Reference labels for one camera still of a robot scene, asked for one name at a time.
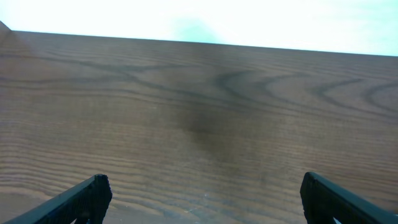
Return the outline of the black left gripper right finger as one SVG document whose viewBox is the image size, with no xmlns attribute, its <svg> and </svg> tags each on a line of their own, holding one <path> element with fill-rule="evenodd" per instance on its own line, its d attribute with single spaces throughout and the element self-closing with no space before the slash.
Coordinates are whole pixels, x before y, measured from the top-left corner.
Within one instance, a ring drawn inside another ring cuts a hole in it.
<svg viewBox="0 0 398 224">
<path fill-rule="evenodd" d="M 397 224 L 397 215 L 314 172 L 305 173 L 300 196 L 308 224 Z"/>
</svg>

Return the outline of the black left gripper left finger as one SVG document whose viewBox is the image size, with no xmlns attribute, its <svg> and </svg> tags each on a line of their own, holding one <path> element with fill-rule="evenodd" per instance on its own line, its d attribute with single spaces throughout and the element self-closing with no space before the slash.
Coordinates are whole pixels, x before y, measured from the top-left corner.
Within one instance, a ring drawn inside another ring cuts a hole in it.
<svg viewBox="0 0 398 224">
<path fill-rule="evenodd" d="M 102 224 L 112 196 L 108 177 L 96 174 L 6 224 Z"/>
</svg>

